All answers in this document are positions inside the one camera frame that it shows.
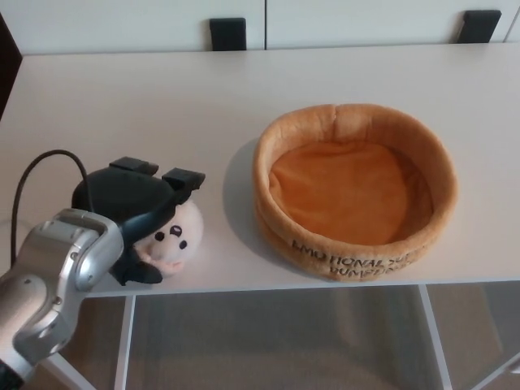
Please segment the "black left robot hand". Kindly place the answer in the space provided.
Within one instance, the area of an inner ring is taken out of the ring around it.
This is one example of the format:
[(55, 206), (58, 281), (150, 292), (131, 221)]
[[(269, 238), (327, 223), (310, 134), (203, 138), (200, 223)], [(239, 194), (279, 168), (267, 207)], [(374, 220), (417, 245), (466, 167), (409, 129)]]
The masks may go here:
[(158, 166), (123, 157), (86, 176), (75, 188), (71, 206), (107, 217), (121, 231), (124, 249), (110, 273), (121, 285), (159, 284), (166, 276), (166, 255), (184, 252), (187, 231), (178, 221), (206, 175), (173, 168), (158, 178)]

